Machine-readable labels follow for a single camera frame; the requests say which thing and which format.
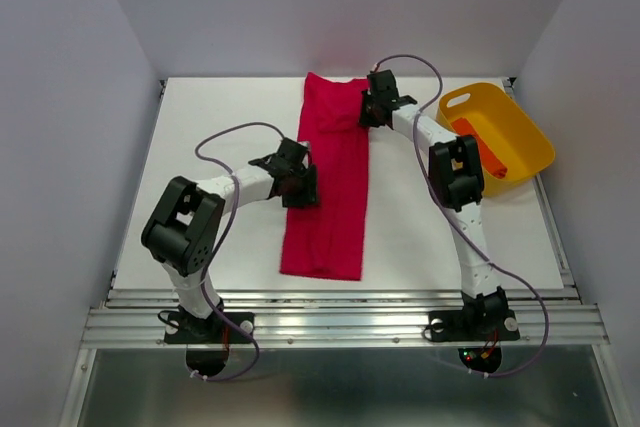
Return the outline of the red t shirt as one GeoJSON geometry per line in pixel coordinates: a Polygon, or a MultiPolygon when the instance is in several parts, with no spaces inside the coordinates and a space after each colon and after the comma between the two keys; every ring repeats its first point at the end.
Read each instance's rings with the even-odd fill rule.
{"type": "Polygon", "coordinates": [[[338,281],[362,278],[369,191],[369,130],[359,125],[364,79],[309,73],[298,136],[311,146],[319,204],[290,209],[279,272],[338,281]]]}

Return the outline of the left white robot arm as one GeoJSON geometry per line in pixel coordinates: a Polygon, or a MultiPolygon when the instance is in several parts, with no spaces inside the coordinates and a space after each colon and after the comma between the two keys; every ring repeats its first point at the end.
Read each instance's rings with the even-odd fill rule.
{"type": "Polygon", "coordinates": [[[239,170],[205,181],[182,176],[169,181],[141,234],[143,247],[178,293],[178,308],[159,314],[166,343],[218,343],[234,326],[241,329],[241,341],[249,341],[254,316],[223,313],[207,268],[220,249],[222,218],[234,219],[239,208],[274,197],[285,208],[308,210],[319,203],[309,143],[283,138],[276,152],[239,170]]]}

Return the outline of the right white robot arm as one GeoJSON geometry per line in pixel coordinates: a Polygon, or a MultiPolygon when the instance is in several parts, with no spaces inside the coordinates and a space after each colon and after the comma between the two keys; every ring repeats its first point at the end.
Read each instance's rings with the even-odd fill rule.
{"type": "Polygon", "coordinates": [[[370,72],[367,83],[359,123],[388,127],[413,143],[429,193],[453,234],[463,305],[431,312],[425,338],[436,343],[474,342],[499,335],[510,310],[487,255],[481,223],[484,176],[475,138],[424,116],[413,97],[399,93],[391,71],[370,72]]]}

